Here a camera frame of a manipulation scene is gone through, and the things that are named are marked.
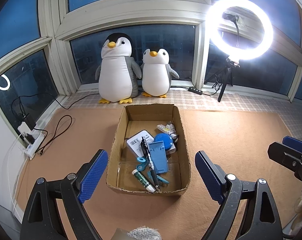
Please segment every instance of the white wall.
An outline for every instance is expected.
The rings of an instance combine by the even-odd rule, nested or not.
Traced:
[[[9,192],[7,179],[7,160],[9,149],[15,141],[16,136],[11,132],[0,115],[0,205],[11,211],[13,211],[13,204],[10,194],[13,195],[17,177],[25,161],[25,155],[23,153],[25,148],[20,142],[16,142],[12,149],[9,161]]]

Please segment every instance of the penguin beak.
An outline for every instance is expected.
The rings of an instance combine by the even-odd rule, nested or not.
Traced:
[[[158,55],[157,52],[155,52],[155,51],[151,51],[151,52],[150,52],[150,56],[151,56],[151,57],[155,57],[156,55]]]
[[[116,46],[116,43],[114,41],[111,41],[111,42],[108,43],[108,47],[110,49],[113,49],[115,46]]]

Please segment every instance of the ceiling light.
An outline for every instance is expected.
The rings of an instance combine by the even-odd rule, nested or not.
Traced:
[[[242,7],[252,11],[260,19],[264,27],[264,38],[258,47],[254,49],[239,49],[225,43],[218,32],[220,23],[223,23],[222,14],[230,7]],[[206,35],[210,35],[213,43],[224,53],[230,55],[230,59],[239,62],[240,59],[253,59],[265,53],[273,40],[272,24],[266,13],[255,3],[248,0],[219,0],[211,8],[207,14],[205,23]]]
[[[7,77],[6,75],[4,75],[4,74],[1,75],[1,77],[3,77],[3,78],[6,80],[7,86],[6,86],[6,87],[0,87],[0,90],[6,91],[6,90],[8,90],[8,89],[10,88],[10,86],[11,86],[10,80],[9,80],[8,77]]]

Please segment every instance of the black pen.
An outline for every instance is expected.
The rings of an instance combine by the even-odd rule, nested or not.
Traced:
[[[151,172],[151,176],[152,176],[155,188],[157,189],[157,191],[160,191],[160,183],[159,183],[158,177],[155,172],[155,167],[154,167],[153,161],[151,159],[150,151],[148,149],[148,144],[143,136],[142,136],[142,140],[141,140],[141,148],[142,148],[143,154],[146,156],[147,160],[149,161],[149,168],[150,168],[150,172]]]

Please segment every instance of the teal clip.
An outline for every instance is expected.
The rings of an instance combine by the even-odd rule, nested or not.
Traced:
[[[137,165],[137,170],[144,171],[148,165],[147,159],[143,157],[138,157],[137,161],[140,163]]]
[[[151,172],[148,171],[147,174],[148,174],[149,179],[153,182],[153,179],[152,179],[152,176],[151,176]],[[157,177],[158,177],[158,180],[161,181],[161,182],[163,182],[164,184],[169,184],[169,182],[166,179],[160,177],[159,175],[157,175]]]

